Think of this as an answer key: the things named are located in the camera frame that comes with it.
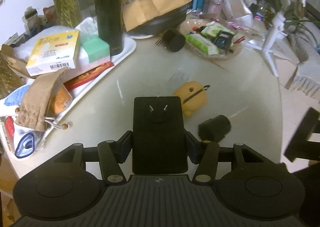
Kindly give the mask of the black cylindrical plug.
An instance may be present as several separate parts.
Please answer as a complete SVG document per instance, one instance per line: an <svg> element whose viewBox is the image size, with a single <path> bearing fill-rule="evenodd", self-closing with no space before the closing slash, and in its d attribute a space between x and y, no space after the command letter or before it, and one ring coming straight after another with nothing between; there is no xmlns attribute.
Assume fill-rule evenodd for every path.
<svg viewBox="0 0 320 227"><path fill-rule="evenodd" d="M185 37L177 29L168 29L156 41L156 46L163 45L167 50L176 53L184 47L185 42Z"/></svg>

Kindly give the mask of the black tape roll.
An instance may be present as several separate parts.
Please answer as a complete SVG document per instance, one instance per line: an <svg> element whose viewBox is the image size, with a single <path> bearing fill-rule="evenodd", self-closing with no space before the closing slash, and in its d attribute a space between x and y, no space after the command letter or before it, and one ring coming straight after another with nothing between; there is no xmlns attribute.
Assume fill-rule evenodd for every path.
<svg viewBox="0 0 320 227"><path fill-rule="evenodd" d="M208 119L198 126L198 135L202 141L219 143L231 131L231 122L224 115Z"/></svg>

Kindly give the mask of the green wet wipes pack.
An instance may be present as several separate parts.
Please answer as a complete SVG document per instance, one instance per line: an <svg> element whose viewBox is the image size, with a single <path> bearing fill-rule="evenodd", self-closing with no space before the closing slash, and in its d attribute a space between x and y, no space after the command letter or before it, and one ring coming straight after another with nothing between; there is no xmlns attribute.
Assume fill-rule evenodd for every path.
<svg viewBox="0 0 320 227"><path fill-rule="evenodd" d="M218 47L201 34L188 34L185 38L187 42L191 43L206 55L217 55L220 53Z"/></svg>

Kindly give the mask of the beige drawstring pouch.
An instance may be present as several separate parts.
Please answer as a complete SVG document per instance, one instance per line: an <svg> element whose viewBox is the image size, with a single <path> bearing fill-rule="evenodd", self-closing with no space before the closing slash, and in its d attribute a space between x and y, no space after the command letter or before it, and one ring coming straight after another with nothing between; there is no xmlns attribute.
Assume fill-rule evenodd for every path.
<svg viewBox="0 0 320 227"><path fill-rule="evenodd" d="M15 124L39 132L47 129L45 122L53 89L67 67L38 76L23 96Z"/></svg>

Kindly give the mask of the white oval tray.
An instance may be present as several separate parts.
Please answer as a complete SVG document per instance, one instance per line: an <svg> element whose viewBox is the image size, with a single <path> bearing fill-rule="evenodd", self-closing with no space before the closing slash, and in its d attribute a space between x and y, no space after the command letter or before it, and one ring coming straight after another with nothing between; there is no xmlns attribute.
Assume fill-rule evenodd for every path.
<svg viewBox="0 0 320 227"><path fill-rule="evenodd" d="M123 51L120 54L111 57L110 62L101 64L85 72L84 74L81 74L65 82L65 87L71 94L73 100L69 103L70 106L68 108L66 108L60 114L54 115L52 117L52 122L56 125L60 123L63 117L76 105L78 101L80 101L80 99L86 93L89 92L91 88L93 88L93 86L95 86L104 76L106 76L113 68L115 68L116 65L120 64L121 61L123 61L135 51L136 46L136 41L133 38L124 35ZM19 142L16 142L14 140L14 151L12 151L10 149L8 136L5 131L5 117L10 116L12 117L13 121L15 121L15 114L13 112L13 109L17 108L21 103L23 96L32 83L33 79L30 79L26 85L23 85L20 88L14 90L13 93L9 94L8 97L1 101L1 111L6 112L6 115L1 117L1 138L7 141L8 151L12 154L15 154L15 149ZM43 148L46 137L48 137L53 129L54 127L52 125L48 126L46 131L44 131L39 138L35 137L35 151Z"/></svg>

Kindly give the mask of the blue white face mask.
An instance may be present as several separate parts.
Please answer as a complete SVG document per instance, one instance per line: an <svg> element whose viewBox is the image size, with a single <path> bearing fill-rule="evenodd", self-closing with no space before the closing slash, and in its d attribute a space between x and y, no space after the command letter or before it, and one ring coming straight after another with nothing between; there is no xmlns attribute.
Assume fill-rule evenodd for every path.
<svg viewBox="0 0 320 227"><path fill-rule="evenodd" d="M21 137L16 149L15 156L22 159L30 156L35 151L35 136L32 132L26 133Z"/></svg>

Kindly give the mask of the black small packet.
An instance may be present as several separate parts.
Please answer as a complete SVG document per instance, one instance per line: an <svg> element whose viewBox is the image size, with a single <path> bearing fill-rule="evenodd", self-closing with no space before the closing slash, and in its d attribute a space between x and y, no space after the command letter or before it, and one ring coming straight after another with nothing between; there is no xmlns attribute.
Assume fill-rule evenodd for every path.
<svg viewBox="0 0 320 227"><path fill-rule="evenodd" d="M217 48L227 51L232 44L233 37L234 37L233 33L229 33L221 30L219 31L217 37L215 38L214 44L217 46Z"/></svg>

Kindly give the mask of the black thermos bottle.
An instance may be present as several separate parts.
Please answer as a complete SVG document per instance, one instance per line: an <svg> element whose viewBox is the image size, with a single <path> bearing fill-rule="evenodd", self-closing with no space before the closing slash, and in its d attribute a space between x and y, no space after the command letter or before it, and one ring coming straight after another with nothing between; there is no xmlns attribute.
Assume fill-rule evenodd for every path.
<svg viewBox="0 0 320 227"><path fill-rule="evenodd" d="M99 37L108 43L110 55L123 51L123 18L121 0L94 0Z"/></svg>

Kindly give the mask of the clear snack bowl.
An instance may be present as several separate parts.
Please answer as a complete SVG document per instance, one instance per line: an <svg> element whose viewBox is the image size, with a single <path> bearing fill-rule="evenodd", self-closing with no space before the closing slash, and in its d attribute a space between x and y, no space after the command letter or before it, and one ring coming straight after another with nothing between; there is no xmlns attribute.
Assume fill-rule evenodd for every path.
<svg viewBox="0 0 320 227"><path fill-rule="evenodd" d="M203 19L189 19L183 21L179 26L179 32L185 37L188 34L201 34L206 39L214 43L215 38L217 37L219 31L226 31L233 33L234 37L232 39L232 44L227 51L224 51L219 48L219 54L217 55L206 55L191 43L185 43L185 47L188 48L192 53L207 59L209 61L222 61L229 60L233 57L236 57L242 50L242 43L245 42L247 36L235 31L235 29L230 26L221 23L220 21L207 21Z"/></svg>

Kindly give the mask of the white mini tripod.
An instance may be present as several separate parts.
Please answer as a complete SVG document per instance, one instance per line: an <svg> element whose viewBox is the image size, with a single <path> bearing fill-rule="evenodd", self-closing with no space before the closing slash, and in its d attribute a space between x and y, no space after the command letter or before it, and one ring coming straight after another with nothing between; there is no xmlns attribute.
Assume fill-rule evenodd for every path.
<svg viewBox="0 0 320 227"><path fill-rule="evenodd" d="M285 28L289 28L292 25L299 25L303 23L304 20L304 8L306 7L306 0L280 0L281 1L281 9L277 12L271 22L272 27L268 31L264 43L262 46L257 46L256 44L252 44L250 42L245 43L245 46L249 48L253 48L262 53L266 63L268 64L272 74L275 77L278 77L278 70L276 67L276 63L274 61L273 52L271 50L274 45L278 35L280 35ZM285 12L290 7L290 5L294 3L295 7L293 9L293 16L296 17L296 20L289 21L285 17Z"/></svg>

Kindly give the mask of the brown paper envelope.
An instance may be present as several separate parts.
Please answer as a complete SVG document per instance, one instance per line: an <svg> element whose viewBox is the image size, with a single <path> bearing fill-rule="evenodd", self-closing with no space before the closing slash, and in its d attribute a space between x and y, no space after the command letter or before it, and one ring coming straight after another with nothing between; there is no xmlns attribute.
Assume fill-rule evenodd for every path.
<svg viewBox="0 0 320 227"><path fill-rule="evenodd" d="M184 6L191 0L134 0L125 5L123 21L126 31Z"/></svg>

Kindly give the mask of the yellow white paper box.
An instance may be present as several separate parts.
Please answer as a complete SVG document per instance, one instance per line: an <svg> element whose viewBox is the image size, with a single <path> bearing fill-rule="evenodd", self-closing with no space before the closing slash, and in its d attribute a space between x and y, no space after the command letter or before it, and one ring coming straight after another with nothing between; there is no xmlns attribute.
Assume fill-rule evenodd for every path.
<svg viewBox="0 0 320 227"><path fill-rule="evenodd" d="M78 30L39 38L29 56L26 70L30 76L38 76L65 67L74 69L79 48Z"/></svg>

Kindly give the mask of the black power adapter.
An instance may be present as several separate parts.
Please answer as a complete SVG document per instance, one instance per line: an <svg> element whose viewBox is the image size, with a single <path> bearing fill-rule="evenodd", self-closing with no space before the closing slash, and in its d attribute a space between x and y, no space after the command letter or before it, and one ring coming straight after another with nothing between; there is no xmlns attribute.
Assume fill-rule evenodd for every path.
<svg viewBox="0 0 320 227"><path fill-rule="evenodd" d="M180 174L188 170L180 97L136 97L132 133L134 174Z"/></svg>

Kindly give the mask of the green tissue pack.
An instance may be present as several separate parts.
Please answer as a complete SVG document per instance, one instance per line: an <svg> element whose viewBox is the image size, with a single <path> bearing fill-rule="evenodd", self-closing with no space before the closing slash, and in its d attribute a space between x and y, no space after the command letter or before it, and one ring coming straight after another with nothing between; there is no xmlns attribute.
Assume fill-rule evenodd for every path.
<svg viewBox="0 0 320 227"><path fill-rule="evenodd" d="M80 39L82 48L88 55L89 63L110 61L110 46L97 35L87 35Z"/></svg>

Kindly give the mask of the red packet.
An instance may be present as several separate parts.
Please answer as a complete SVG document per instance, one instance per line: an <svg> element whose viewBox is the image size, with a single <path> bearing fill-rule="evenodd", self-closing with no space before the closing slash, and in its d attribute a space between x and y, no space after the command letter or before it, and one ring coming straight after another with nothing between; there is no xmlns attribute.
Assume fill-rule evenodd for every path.
<svg viewBox="0 0 320 227"><path fill-rule="evenodd" d="M9 146L12 151L14 151L14 121L12 117L5 117L5 131L8 136Z"/></svg>

